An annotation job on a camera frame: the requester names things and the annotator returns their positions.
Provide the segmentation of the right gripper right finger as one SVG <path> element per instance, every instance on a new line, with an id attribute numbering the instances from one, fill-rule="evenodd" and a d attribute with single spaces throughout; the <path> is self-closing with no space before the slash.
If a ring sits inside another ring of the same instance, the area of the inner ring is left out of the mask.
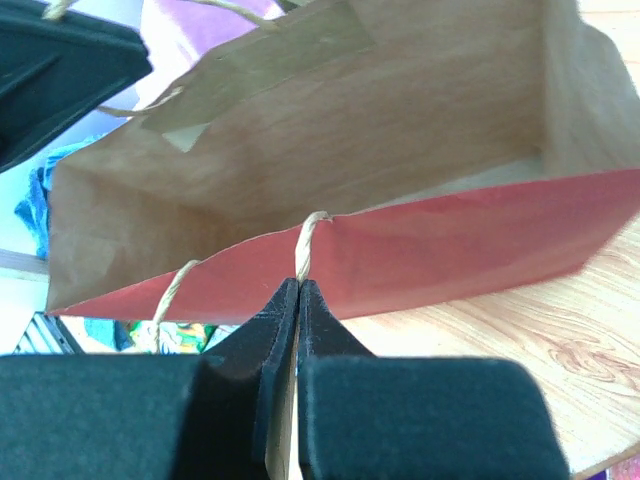
<path id="1" fill-rule="evenodd" d="M 307 479 L 566 479 L 541 390 L 486 357 L 379 357 L 300 291 L 299 463 Z"/>

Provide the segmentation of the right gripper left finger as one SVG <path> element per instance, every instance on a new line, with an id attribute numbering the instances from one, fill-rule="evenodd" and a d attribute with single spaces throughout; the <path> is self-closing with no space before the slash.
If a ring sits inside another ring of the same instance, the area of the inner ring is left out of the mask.
<path id="1" fill-rule="evenodd" d="M 298 285 L 200 355 L 1 361 L 5 479 L 284 479 Z"/>

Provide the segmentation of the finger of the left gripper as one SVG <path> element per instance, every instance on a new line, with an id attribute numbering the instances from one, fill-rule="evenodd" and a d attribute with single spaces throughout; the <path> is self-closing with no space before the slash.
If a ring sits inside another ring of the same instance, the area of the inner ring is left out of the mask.
<path id="1" fill-rule="evenodd" d="M 1 169 L 33 157 L 86 114 L 148 75 L 135 30 L 40 1 L 1 4 Z"/>

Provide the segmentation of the red paper bag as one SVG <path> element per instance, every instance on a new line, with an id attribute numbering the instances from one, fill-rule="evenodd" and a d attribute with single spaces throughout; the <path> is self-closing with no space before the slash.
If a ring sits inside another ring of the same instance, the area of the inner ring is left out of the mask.
<path id="1" fill-rule="evenodd" d="M 48 307 L 240 323 L 301 266 L 344 318 L 579 270 L 639 209 L 639 97 L 572 1 L 313 1 L 60 161 Z"/>

